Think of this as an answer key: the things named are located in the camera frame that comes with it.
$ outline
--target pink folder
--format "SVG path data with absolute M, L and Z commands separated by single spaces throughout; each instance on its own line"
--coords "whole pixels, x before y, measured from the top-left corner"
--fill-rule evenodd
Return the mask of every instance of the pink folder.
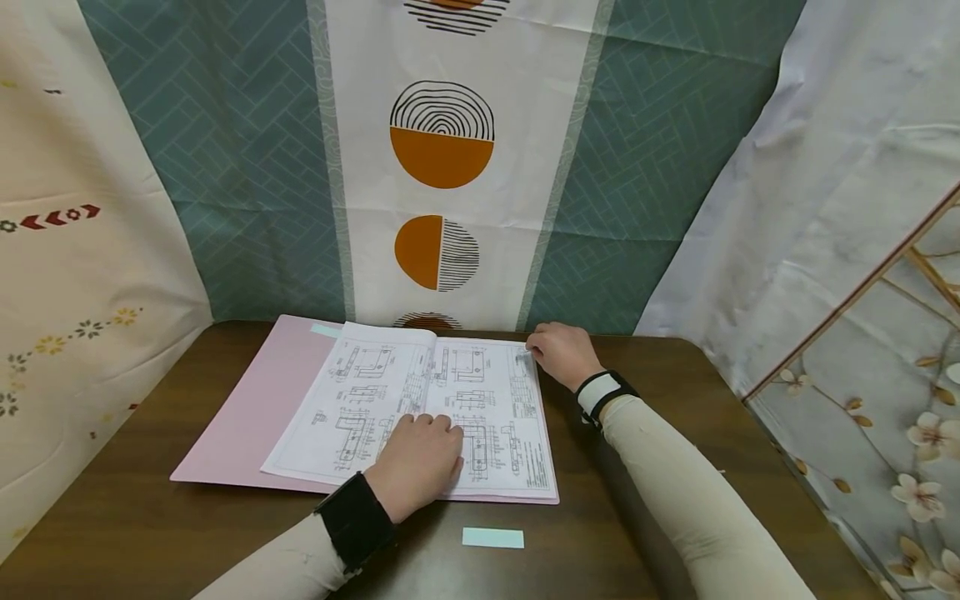
M 282 315 L 220 412 L 171 481 L 330 493 L 337 486 L 260 471 L 333 350 L 343 324 Z M 560 498 L 470 496 L 458 500 L 559 504 Z

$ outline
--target beige floral fabric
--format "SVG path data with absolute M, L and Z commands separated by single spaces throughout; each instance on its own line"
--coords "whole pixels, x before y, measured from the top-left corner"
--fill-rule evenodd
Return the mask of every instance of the beige floral fabric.
M 115 88 L 24 6 L 0 3 L 0 561 L 210 323 Z
M 892 598 L 960 599 L 960 207 L 749 400 Z

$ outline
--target wooden table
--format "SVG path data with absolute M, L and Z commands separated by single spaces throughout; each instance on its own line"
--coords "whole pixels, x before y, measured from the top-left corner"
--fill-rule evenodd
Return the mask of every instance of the wooden table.
M 168 480 L 270 327 L 218 324 L 197 340 L 0 566 L 0 598 L 190 598 L 316 506 L 319 497 L 306 493 Z M 605 366 L 726 470 L 818 598 L 879 598 L 700 350 L 663 339 L 600 337 L 595 344 Z M 648 575 L 640 550 L 659 562 L 670 555 L 668 544 L 656 533 L 632 535 L 645 519 L 622 467 L 579 422 L 570 393 L 545 376 L 541 382 L 561 504 L 435 503 L 404 523 L 398 547 L 338 598 L 646 599 L 658 597 L 655 581 L 671 597 L 691 597 L 675 581 L 682 570 L 668 564 Z M 526 549 L 466 548 L 465 526 L 522 529 Z

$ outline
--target person's right hand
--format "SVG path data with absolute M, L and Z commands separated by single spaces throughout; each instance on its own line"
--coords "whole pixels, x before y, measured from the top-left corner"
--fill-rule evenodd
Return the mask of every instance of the person's right hand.
M 548 375 L 576 392 L 592 375 L 605 371 L 589 334 L 580 327 L 541 323 L 527 338 L 527 349 Z
M 464 430 L 450 417 L 400 417 L 376 463 L 364 476 L 394 524 L 436 500 L 457 482 Z

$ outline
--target red arrow pattern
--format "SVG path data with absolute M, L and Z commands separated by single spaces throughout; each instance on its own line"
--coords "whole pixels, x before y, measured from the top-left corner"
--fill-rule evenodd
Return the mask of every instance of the red arrow pattern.
M 39 231 L 41 229 L 49 229 L 51 227 L 62 227 L 64 225 L 70 225 L 73 221 L 64 221 L 61 218 L 61 214 L 66 212 L 69 214 L 70 218 L 73 219 L 80 211 L 83 211 L 85 215 L 82 220 L 93 219 L 100 214 L 100 211 L 103 210 L 100 206 L 96 204 L 82 204 L 79 207 L 70 208 L 66 211 L 64 210 L 54 210 L 48 212 L 46 215 L 28 215 L 20 220 L 19 227 L 14 229 L 14 231 L 19 229 L 32 229 L 34 231 Z

